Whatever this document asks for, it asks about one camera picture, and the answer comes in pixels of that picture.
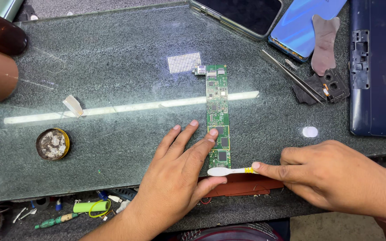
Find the green circuit board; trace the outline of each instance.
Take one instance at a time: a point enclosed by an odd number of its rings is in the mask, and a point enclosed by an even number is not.
[[[209,152],[209,168],[231,168],[230,130],[227,109],[227,68],[226,65],[196,66],[195,75],[206,76],[206,114],[208,131],[216,128],[218,138]]]

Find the white toothbrush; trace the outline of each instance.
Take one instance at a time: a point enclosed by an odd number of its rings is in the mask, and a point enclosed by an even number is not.
[[[252,167],[239,168],[239,169],[229,169],[225,167],[213,167],[208,169],[208,175],[214,177],[223,177],[232,173],[256,173]]]

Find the phone screen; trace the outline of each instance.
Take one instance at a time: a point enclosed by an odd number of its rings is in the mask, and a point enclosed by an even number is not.
[[[260,35],[268,32],[282,6],[279,0],[195,1]]]

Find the glass tabletop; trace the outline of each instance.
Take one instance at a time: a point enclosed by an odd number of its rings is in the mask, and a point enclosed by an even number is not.
[[[339,17],[336,60],[348,81],[348,5]],[[190,71],[196,64],[227,65],[232,168],[276,165],[284,147],[328,139],[369,156],[386,154],[386,139],[349,132],[348,100],[299,104],[292,81],[259,51],[282,63],[284,55],[185,3],[28,21],[21,28],[30,42],[15,58],[18,86],[0,102],[0,201],[139,184],[169,129],[197,119],[188,147],[207,132],[205,78]],[[299,77],[312,75],[310,63],[296,65]],[[84,110],[80,118],[62,103],[69,95]],[[304,127],[318,135],[305,137]],[[41,159],[35,148],[49,128],[64,130],[72,142],[58,161]]]

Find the smartphone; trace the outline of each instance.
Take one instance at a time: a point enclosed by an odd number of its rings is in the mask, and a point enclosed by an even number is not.
[[[190,4],[259,40],[269,34],[282,9],[280,0],[190,0]]]
[[[305,62],[314,51],[312,16],[330,20],[338,15],[346,0],[294,0],[268,37],[275,46],[298,62]]]

